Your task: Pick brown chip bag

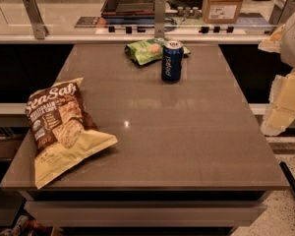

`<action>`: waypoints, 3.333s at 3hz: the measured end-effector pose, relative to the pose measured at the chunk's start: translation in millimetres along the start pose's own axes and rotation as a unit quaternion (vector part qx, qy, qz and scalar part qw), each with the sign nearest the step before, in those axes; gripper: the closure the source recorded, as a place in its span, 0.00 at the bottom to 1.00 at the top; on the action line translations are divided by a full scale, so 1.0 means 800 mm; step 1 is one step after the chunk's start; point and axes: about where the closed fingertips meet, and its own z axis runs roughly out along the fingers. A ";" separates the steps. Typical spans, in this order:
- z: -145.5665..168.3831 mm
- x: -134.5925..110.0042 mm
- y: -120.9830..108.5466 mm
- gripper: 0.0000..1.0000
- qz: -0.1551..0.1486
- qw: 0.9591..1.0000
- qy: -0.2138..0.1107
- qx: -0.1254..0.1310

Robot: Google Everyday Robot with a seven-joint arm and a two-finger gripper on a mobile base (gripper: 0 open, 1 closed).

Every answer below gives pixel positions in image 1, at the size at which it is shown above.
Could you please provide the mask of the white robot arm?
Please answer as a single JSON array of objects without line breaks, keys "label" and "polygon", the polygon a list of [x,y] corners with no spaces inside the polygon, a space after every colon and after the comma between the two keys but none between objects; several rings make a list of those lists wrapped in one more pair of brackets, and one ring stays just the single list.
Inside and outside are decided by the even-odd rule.
[{"label": "white robot arm", "polygon": [[287,22],[276,29],[259,50],[280,54],[283,63],[292,71],[287,76],[276,76],[269,94],[261,130],[266,136],[277,136],[295,120],[295,12]]}]

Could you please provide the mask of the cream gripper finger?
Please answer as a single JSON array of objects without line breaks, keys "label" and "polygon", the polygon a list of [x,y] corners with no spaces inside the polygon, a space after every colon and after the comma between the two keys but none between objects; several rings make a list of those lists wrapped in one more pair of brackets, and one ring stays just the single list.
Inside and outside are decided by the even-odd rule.
[{"label": "cream gripper finger", "polygon": [[261,130],[266,136],[278,136],[295,120],[295,69],[274,78],[268,100]]},{"label": "cream gripper finger", "polygon": [[281,49],[281,39],[285,25],[278,27],[267,39],[263,40],[258,48],[269,53],[279,53]]}]

